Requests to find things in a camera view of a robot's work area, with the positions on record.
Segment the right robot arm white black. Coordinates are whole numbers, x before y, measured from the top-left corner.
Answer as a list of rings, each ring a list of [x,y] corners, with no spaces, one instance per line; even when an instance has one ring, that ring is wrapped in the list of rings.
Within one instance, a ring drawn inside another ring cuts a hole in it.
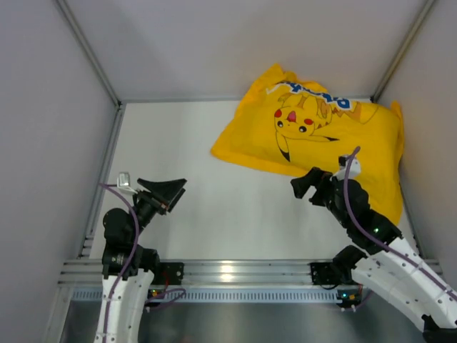
[[[353,179],[314,167],[291,180],[294,196],[325,207],[352,243],[329,265],[339,284],[368,287],[397,308],[421,331],[426,342],[456,341],[456,291],[414,251],[401,231],[368,203],[368,193]]]

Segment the yellow Pikachu pillowcase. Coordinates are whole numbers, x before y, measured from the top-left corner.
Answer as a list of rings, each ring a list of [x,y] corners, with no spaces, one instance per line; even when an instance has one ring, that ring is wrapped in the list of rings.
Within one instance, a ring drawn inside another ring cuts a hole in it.
[[[338,158],[356,147],[361,149],[356,179],[369,204],[398,224],[404,130],[396,101],[386,108],[332,96],[274,64],[252,83],[211,153],[233,164],[301,177],[313,167],[337,172]]]

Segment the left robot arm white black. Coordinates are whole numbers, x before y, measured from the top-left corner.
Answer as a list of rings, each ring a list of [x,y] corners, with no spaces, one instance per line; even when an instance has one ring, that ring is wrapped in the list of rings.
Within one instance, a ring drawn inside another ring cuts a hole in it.
[[[118,197],[125,209],[105,213],[105,247],[101,258],[102,295],[95,342],[137,342],[146,308],[158,309],[186,295],[181,282],[184,263],[163,262],[159,253],[139,244],[156,215],[170,213],[184,195],[185,179],[151,182],[120,173],[115,184],[102,188]]]

